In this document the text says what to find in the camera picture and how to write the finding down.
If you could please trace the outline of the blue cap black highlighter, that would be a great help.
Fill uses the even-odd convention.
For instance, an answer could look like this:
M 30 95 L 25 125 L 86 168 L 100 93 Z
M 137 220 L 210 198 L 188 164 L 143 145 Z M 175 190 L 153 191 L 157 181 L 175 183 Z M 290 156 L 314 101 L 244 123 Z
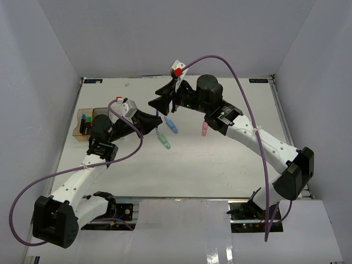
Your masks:
M 81 135 L 84 135 L 85 134 L 85 124 L 86 124 L 86 115 L 83 114 L 81 116 L 81 122 L 80 122 L 80 127 L 79 127 L 79 133 Z

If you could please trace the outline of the green transparent highlighter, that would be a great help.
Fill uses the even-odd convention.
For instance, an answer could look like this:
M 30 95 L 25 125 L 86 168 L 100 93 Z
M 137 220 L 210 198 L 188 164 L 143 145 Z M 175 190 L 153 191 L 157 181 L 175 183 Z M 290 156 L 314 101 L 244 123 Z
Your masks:
M 170 143 L 168 142 L 168 140 L 166 139 L 166 137 L 161 134 L 159 131 L 156 131 L 156 134 L 157 134 L 157 137 L 159 139 L 159 141 L 162 143 L 162 145 L 166 148 L 166 149 L 170 149 L 171 148 L 171 145 Z

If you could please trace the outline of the orange cap black highlighter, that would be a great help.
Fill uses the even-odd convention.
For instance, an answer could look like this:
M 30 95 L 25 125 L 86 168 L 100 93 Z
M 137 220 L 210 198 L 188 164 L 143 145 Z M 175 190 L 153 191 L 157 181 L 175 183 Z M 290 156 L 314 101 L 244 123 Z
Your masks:
M 89 130 L 88 130 L 88 135 L 91 135 L 92 125 L 93 125 L 93 121 L 90 122 Z

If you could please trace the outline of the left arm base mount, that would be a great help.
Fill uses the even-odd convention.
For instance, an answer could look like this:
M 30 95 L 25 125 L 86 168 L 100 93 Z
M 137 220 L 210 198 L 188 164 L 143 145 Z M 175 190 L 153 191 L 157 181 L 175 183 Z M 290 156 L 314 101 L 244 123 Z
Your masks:
M 107 202 L 106 211 L 92 222 L 82 226 L 81 230 L 133 231 L 135 229 L 133 214 L 136 206 L 133 203 L 119 202 L 112 194 L 101 191 L 84 198 L 89 201 L 93 197 Z

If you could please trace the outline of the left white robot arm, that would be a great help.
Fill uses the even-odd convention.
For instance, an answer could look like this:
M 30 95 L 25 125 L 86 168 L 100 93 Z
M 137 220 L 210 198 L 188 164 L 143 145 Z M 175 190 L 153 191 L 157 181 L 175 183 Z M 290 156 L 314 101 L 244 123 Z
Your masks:
M 146 135 L 162 124 L 161 117 L 136 111 L 131 121 L 118 119 L 115 123 L 105 114 L 94 117 L 89 138 L 89 149 L 82 161 L 83 169 L 69 179 L 49 197 L 40 196 L 34 204 L 32 234 L 64 249 L 71 246 L 79 229 L 91 220 L 111 219 L 116 214 L 114 197 L 98 191 L 86 195 L 91 185 L 114 161 L 118 147 L 114 141 L 135 131 Z

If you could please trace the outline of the green cap black highlighter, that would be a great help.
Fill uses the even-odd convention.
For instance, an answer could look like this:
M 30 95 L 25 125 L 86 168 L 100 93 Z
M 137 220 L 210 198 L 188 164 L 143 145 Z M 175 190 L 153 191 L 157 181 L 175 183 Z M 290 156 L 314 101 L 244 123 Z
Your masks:
M 85 123 L 84 123 L 84 127 L 83 127 L 83 134 L 87 135 L 89 133 L 90 130 L 90 126 L 91 126 L 91 117 L 86 117 L 85 119 Z

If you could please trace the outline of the blue pen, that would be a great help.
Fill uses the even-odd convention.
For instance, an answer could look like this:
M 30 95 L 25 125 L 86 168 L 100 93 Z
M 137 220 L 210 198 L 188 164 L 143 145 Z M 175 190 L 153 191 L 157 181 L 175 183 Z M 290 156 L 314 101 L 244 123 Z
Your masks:
M 157 119 L 159 118 L 159 112 L 158 112 L 158 110 L 156 110 L 156 117 L 157 117 Z M 156 132 L 158 132 L 158 126 L 159 126 L 159 125 L 157 125 L 157 126 L 155 127 L 155 131 L 156 131 Z

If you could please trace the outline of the pink transparent highlighter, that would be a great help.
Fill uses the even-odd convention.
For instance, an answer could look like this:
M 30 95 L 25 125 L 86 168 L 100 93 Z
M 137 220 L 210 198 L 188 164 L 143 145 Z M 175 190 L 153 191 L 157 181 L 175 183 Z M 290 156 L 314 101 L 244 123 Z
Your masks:
M 206 122 L 203 122 L 202 124 L 202 136 L 207 135 L 207 129 L 208 129 L 208 124 Z

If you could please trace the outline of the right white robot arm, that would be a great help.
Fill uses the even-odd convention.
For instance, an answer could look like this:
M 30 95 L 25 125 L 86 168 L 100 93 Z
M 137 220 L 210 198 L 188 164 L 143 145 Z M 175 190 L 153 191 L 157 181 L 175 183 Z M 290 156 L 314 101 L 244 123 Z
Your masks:
M 268 207 L 298 198 L 314 174 L 314 152 L 308 147 L 300 150 L 289 146 L 255 128 L 240 109 L 223 99 L 222 93 L 223 86 L 213 75 L 198 77 L 195 89 L 185 80 L 172 79 L 155 92 L 158 97 L 148 105 L 165 116 L 178 107 L 204 113 L 210 128 L 265 157 L 279 175 L 268 188 L 255 191 L 247 202 L 249 215 L 261 219 Z

